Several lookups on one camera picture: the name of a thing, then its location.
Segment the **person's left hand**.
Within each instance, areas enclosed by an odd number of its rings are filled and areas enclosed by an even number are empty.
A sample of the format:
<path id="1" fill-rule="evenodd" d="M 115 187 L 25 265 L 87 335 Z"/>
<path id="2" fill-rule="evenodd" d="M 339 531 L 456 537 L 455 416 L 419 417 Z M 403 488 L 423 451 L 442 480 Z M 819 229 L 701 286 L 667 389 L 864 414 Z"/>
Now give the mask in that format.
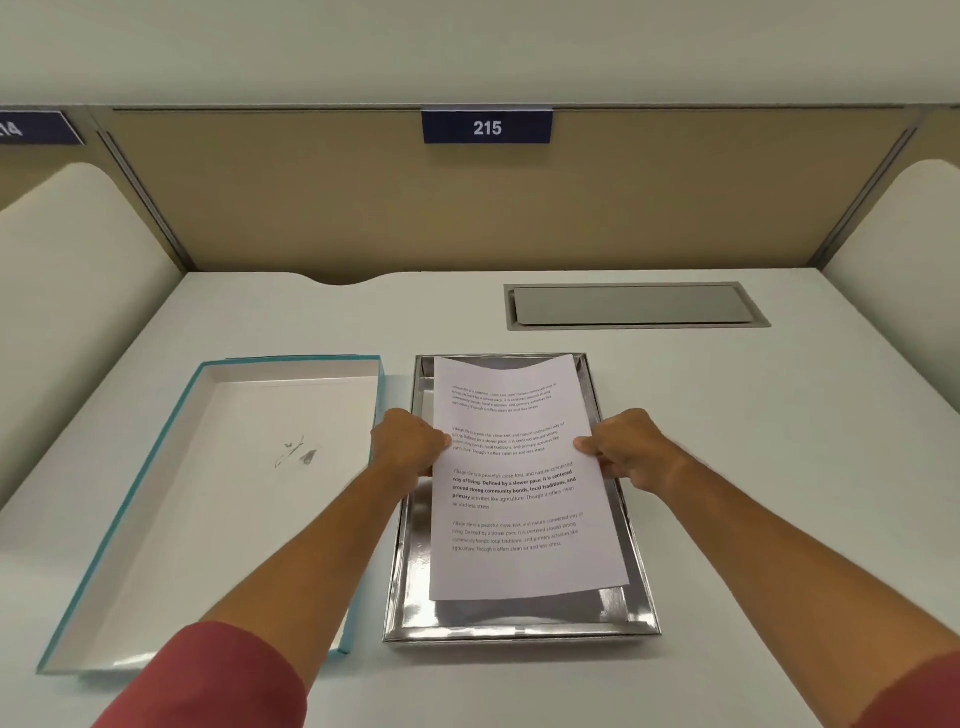
<path id="1" fill-rule="evenodd" d="M 432 474 L 438 459 L 421 459 L 421 428 L 433 428 L 423 418 L 402 408 L 390 408 L 371 431 L 371 463 L 410 478 Z"/>

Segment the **person's right hand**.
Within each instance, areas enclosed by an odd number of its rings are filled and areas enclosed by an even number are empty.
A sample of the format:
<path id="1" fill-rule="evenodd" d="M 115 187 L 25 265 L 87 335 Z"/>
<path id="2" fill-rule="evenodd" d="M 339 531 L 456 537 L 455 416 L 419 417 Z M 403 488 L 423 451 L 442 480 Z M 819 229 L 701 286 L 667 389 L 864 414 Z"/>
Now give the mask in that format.
<path id="1" fill-rule="evenodd" d="M 630 408 L 597 423 L 588 436 L 616 443 L 616 461 L 596 461 L 605 477 L 630 480 L 644 492 L 661 495 L 689 464 L 688 455 L 671 441 L 642 408 Z"/>

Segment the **printed white paper sheet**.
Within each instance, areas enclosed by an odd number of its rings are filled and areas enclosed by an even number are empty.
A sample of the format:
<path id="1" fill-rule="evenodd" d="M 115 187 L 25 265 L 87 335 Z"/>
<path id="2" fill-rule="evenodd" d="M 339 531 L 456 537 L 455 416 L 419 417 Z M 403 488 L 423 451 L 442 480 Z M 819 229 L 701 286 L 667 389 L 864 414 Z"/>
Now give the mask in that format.
<path id="1" fill-rule="evenodd" d="M 630 581 L 573 354 L 514 369 L 437 357 L 431 601 L 510 601 Z"/>

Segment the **person's right forearm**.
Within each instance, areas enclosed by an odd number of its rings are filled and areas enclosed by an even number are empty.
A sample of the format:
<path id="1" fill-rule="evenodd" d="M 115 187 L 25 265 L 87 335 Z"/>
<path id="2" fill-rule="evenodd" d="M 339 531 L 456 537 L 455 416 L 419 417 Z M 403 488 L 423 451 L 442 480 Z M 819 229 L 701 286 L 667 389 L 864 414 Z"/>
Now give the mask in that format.
<path id="1" fill-rule="evenodd" d="M 960 728 L 960 634 L 666 438 L 635 458 L 823 728 Z"/>

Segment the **person's left forearm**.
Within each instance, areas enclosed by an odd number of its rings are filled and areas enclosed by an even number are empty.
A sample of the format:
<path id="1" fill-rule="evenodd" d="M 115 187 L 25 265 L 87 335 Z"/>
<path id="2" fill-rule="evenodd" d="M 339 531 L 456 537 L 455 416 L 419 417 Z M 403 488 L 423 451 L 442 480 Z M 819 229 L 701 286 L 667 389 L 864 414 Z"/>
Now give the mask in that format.
<path id="1" fill-rule="evenodd" d="M 394 508 L 445 448 L 372 463 L 199 621 L 91 728 L 305 728 L 307 698 Z"/>

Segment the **shiny silver box tray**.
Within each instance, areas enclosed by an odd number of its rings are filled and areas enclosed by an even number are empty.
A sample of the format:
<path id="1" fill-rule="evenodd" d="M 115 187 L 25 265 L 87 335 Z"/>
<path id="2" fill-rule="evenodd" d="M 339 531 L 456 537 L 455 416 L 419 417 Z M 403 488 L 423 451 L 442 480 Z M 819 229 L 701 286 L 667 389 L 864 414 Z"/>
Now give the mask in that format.
<path id="1" fill-rule="evenodd" d="M 399 510 L 383 641 L 396 646 L 636 640 L 663 633 L 623 489 L 605 491 L 626 585 L 530 599 L 429 598 L 432 486 L 422 480 Z"/>

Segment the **teal-edged white box lid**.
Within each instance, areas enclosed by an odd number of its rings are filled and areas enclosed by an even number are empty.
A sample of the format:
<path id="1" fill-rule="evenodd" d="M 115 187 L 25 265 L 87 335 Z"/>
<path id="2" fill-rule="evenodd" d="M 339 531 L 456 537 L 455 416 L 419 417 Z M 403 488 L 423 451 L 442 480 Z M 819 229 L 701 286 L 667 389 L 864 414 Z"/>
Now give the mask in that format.
<path id="1" fill-rule="evenodd" d="M 36 673 L 142 670 L 366 467 L 384 390 L 376 355 L 202 362 Z"/>

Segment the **beige desk partition panel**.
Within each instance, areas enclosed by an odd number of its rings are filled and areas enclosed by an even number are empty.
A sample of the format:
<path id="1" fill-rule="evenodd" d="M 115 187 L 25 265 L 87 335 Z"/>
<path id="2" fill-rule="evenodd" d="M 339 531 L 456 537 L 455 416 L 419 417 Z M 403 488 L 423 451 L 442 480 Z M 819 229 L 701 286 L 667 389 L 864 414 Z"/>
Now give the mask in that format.
<path id="1" fill-rule="evenodd" d="M 427 145 L 402 110 L 116 110 L 105 129 L 202 272 L 794 268 L 911 106 L 564 108 L 546 145 Z"/>

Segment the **blue number sign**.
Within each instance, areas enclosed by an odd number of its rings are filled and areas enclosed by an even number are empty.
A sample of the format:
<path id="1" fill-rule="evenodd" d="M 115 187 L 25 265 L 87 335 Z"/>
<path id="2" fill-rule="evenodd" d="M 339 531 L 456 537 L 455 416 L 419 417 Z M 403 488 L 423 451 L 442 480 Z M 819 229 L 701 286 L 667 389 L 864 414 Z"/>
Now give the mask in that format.
<path id="1" fill-rule="evenodd" d="M 84 146 L 85 140 L 58 110 L 0 108 L 0 147 Z"/>
<path id="2" fill-rule="evenodd" d="M 551 108 L 426 108 L 420 112 L 426 145 L 548 145 Z"/>

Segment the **white side divider panel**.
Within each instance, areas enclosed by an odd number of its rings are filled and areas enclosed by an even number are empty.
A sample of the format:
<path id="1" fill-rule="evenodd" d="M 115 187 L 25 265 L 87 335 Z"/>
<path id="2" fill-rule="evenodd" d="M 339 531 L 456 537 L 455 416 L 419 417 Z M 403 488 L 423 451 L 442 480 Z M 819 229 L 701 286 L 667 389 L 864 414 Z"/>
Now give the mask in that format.
<path id="1" fill-rule="evenodd" d="M 91 164 L 0 211 L 0 510 L 184 275 Z"/>
<path id="2" fill-rule="evenodd" d="M 960 167 L 902 171 L 824 275 L 960 412 Z"/>

